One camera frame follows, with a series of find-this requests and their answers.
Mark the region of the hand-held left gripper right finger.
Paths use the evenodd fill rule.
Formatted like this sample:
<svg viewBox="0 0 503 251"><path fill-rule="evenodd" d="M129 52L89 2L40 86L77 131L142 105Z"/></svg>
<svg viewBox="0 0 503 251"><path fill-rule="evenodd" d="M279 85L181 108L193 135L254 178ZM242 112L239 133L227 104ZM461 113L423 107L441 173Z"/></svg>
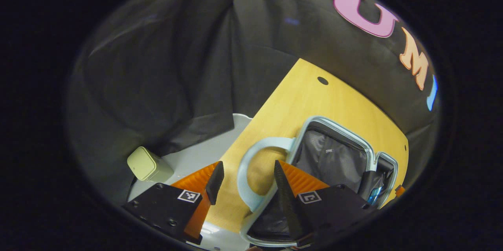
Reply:
<svg viewBox="0 0 503 251"><path fill-rule="evenodd" d="M346 185L328 185L282 160L275 161L274 176L295 247L328 247L378 211Z"/></svg>

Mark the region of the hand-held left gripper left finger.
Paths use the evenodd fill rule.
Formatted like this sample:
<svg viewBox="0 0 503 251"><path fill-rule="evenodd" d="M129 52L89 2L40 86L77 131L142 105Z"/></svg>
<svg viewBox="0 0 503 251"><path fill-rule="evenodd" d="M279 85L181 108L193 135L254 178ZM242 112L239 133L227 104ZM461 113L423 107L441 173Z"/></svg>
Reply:
<svg viewBox="0 0 503 251"><path fill-rule="evenodd" d="M173 184L156 183L123 208L175 240L199 245L203 224L210 207L216 204L223 179L224 165L217 161Z"/></svg>

